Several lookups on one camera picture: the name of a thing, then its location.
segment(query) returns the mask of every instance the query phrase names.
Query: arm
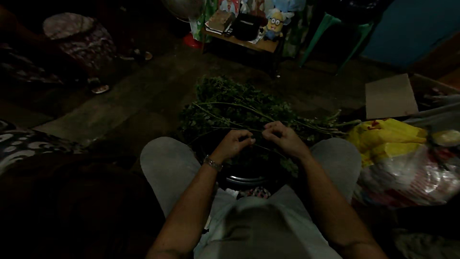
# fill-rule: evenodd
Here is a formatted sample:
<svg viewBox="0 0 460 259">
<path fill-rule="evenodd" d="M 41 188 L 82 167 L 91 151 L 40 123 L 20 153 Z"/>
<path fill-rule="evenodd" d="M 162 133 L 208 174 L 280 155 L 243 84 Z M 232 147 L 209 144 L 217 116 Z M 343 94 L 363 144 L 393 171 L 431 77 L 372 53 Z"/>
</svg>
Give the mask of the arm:
<svg viewBox="0 0 460 259">
<path fill-rule="evenodd" d="M 332 183 L 321 165 L 294 130 L 281 122 L 265 126 L 265 139 L 273 141 L 287 154 L 299 159 L 305 170 L 304 180 L 316 225 L 321 233 L 346 259 L 386 259 L 385 253 L 374 240 L 355 210 Z"/>
<path fill-rule="evenodd" d="M 252 133 L 247 130 L 232 130 L 210 155 L 210 159 L 221 164 L 238 154 L 244 147 L 254 144 Z M 172 209 L 153 246 L 148 259 L 178 259 L 193 251 L 200 240 L 211 204 L 211 195 L 217 171 L 203 164 L 188 188 Z"/>
</svg>

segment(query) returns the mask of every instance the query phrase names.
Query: gray pants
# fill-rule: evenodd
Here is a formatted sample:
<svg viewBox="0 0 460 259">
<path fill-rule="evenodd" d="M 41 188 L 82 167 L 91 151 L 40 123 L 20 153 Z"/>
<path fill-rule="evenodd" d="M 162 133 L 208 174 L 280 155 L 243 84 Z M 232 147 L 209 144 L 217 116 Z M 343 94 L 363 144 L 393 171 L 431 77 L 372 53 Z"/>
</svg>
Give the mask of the gray pants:
<svg viewBox="0 0 460 259">
<path fill-rule="evenodd" d="M 319 142 L 310 150 L 341 194 L 350 202 L 361 170 L 361 156 L 355 146 L 346 140 L 331 138 Z M 142 150 L 140 164 L 165 217 L 201 167 L 187 145 L 169 137 L 150 141 Z M 306 212 L 300 199 L 287 185 L 269 199 L 299 213 Z M 234 201 L 235 198 L 230 194 L 222 189 L 217 190 L 211 216 Z"/>
</svg>

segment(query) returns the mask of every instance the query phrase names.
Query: hand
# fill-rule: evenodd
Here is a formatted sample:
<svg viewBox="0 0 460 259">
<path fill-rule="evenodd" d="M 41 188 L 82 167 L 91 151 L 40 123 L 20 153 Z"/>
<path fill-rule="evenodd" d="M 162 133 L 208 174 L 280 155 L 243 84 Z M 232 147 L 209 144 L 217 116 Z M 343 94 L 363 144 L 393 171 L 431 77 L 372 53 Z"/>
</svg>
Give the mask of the hand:
<svg viewBox="0 0 460 259">
<path fill-rule="evenodd" d="M 220 142 L 209 158 L 212 161 L 221 164 L 226 159 L 230 159 L 237 155 L 243 148 L 254 144 L 256 140 L 251 138 L 252 135 L 253 134 L 248 130 L 232 129 Z M 241 137 L 245 136 L 248 138 L 243 141 L 239 141 Z"/>
<path fill-rule="evenodd" d="M 277 137 L 273 133 L 278 132 L 281 137 Z M 291 128 L 284 126 L 281 122 L 275 121 L 265 125 L 265 130 L 262 136 L 277 144 L 288 155 L 296 158 L 305 158 L 310 156 L 310 150 L 307 145 L 297 136 L 295 131 Z"/>
</svg>

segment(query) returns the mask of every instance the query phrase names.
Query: green curtain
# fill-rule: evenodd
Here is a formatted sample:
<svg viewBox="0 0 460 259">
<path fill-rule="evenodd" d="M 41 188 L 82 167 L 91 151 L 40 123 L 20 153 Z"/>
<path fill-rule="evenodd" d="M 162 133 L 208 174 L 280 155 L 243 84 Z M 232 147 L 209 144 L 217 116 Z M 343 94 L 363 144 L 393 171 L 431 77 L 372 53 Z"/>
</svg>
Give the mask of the green curtain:
<svg viewBox="0 0 460 259">
<path fill-rule="evenodd" d="M 205 0 L 201 16 L 197 20 L 190 20 L 190 27 L 195 40 L 202 41 L 201 29 L 203 28 L 204 23 L 217 11 L 218 7 L 219 0 Z M 206 42 L 209 42 L 211 38 L 211 36 L 208 36 L 206 38 Z"/>
<path fill-rule="evenodd" d="M 307 0 L 305 9 L 301 12 L 295 12 L 292 17 L 286 38 L 284 41 L 283 57 L 295 58 L 299 53 L 302 43 L 305 41 L 308 29 L 310 28 L 310 21 L 313 14 L 313 8 L 316 6 L 316 0 Z"/>
</svg>

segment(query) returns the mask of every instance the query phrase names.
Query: metal watch band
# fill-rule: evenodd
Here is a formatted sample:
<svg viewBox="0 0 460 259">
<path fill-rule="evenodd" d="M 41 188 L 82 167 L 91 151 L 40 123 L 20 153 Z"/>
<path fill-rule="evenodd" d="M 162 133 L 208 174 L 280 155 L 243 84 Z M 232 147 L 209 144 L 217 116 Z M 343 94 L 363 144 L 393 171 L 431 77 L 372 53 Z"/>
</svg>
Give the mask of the metal watch band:
<svg viewBox="0 0 460 259">
<path fill-rule="evenodd" d="M 203 161 L 204 164 L 208 164 L 210 167 L 214 168 L 217 172 L 220 172 L 222 170 L 222 165 L 221 164 L 218 164 L 214 161 L 212 161 L 210 158 L 209 158 L 209 155 L 207 155 L 205 158 L 204 158 L 204 161 Z"/>
</svg>

